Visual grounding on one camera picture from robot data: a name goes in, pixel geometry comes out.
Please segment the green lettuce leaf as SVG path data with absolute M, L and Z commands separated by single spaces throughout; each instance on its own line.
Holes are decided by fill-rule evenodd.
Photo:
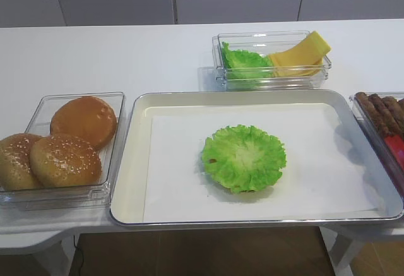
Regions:
M 284 144 L 279 138 L 255 126 L 243 124 L 220 128 L 207 137 L 201 153 L 205 172 L 207 161 L 215 158 L 233 159 L 250 165 L 252 183 L 256 187 L 254 191 L 276 184 L 287 164 Z
M 260 56 L 256 52 L 229 49 L 229 44 L 222 42 L 222 59 L 227 69 L 229 80 L 272 78 L 269 68 L 273 63 L 268 56 Z

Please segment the green lettuce leaf in container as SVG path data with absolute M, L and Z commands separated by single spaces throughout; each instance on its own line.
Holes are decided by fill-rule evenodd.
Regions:
M 268 56 L 260 56 L 256 52 L 229 49 L 229 44 L 222 42 L 222 59 L 227 69 L 229 80 L 272 78 L 269 68 L 273 63 Z

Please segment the clear lettuce cheese container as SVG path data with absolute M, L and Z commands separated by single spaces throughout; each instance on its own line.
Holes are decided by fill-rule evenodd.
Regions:
M 319 88 L 331 69 L 331 47 L 316 31 L 220 33 L 212 46 L 227 91 Z

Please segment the plain brown bun top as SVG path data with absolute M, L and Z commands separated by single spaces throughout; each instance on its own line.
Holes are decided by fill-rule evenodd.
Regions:
M 104 100 L 84 96 L 64 104 L 50 122 L 50 134 L 67 134 L 87 141 L 99 151 L 115 135 L 117 118 Z

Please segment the yellow cheese slices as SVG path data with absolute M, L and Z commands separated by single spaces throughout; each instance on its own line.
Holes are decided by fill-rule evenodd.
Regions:
M 313 31 L 292 48 L 268 56 L 274 67 L 273 76 L 290 78 L 315 75 L 323 64 L 323 57 L 330 50 L 322 36 Z

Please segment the white paper sheet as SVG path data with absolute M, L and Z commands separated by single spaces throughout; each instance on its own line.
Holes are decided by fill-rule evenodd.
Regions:
M 364 181 L 367 169 L 327 104 L 196 106 L 153 114 L 147 222 L 319 219 L 378 206 Z M 284 144 L 283 175 L 261 191 L 233 193 L 204 171 L 207 137 L 239 124 Z

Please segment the clear bun container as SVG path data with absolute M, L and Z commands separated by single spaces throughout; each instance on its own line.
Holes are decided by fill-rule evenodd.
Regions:
M 89 186 L 21 191 L 1 189 L 2 209 L 43 210 L 103 205 L 110 202 L 112 187 L 122 157 L 122 143 L 126 129 L 126 96 L 122 92 L 93 93 L 92 95 L 109 104 L 117 117 L 117 132 L 109 144 L 98 153 L 102 166 L 100 179 Z M 42 136 L 49 135 L 51 118 L 55 112 L 69 101 L 84 96 L 84 93 L 77 93 L 42 97 L 25 132 Z

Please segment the sesame bun right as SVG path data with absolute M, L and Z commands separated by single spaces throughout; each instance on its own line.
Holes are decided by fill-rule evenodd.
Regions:
M 36 141 L 30 150 L 30 167 L 46 188 L 92 185 L 102 175 L 97 151 L 82 138 L 66 134 Z

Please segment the sesame bun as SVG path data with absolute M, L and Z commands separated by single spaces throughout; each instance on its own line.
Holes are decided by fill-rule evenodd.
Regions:
M 30 150 L 41 138 L 30 133 L 18 133 L 1 140 L 1 187 L 4 190 L 42 187 L 30 167 Z
M 30 167 L 46 188 L 92 185 L 102 175 L 97 151 L 82 138 L 66 134 L 36 141 L 30 150 Z

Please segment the brown meat patty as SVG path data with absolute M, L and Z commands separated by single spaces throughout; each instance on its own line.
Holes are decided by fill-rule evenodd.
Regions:
M 404 111 L 404 99 L 399 100 L 398 103 L 399 103 L 401 109 Z
M 367 117 L 371 120 L 379 135 L 381 135 L 383 138 L 393 136 L 387 124 L 384 122 L 382 115 L 368 99 L 368 96 L 364 92 L 358 92 L 355 94 L 355 98 L 359 102 L 362 110 L 366 113 Z
M 382 115 L 384 122 L 387 124 L 388 128 L 392 132 L 392 135 L 398 135 L 403 138 L 403 126 L 398 125 L 388 108 L 383 103 L 382 98 L 383 97 L 380 97 L 376 93 L 369 96 L 369 100 L 373 103 L 377 111 Z
M 403 110 L 401 109 L 398 101 L 392 96 L 383 97 L 382 101 L 388 108 L 398 125 L 403 126 Z

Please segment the clear patty tomato container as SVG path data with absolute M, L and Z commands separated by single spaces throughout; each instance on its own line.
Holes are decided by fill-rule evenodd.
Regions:
M 374 93 L 364 92 L 368 98 L 370 95 Z M 388 93 L 381 92 L 376 93 L 380 97 L 392 96 L 397 101 L 403 99 L 403 93 Z M 385 169 L 389 173 L 391 179 L 393 180 L 396 187 L 403 191 L 403 170 L 397 163 L 387 144 L 385 144 L 384 139 L 379 133 L 376 131 L 373 126 L 371 120 L 367 117 L 366 113 L 362 110 L 359 102 L 355 98 L 355 94 L 350 96 L 350 101 L 352 103 L 352 111 L 354 116 L 365 133 L 367 139 L 370 141 L 373 149 L 376 152 L 376 155 L 379 157 L 382 165 L 384 165 Z

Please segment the sesame bun left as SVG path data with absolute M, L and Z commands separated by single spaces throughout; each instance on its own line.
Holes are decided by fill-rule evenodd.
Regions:
M 41 138 L 30 133 L 18 133 L 1 140 L 1 187 L 4 190 L 42 187 L 30 167 L 30 150 Z

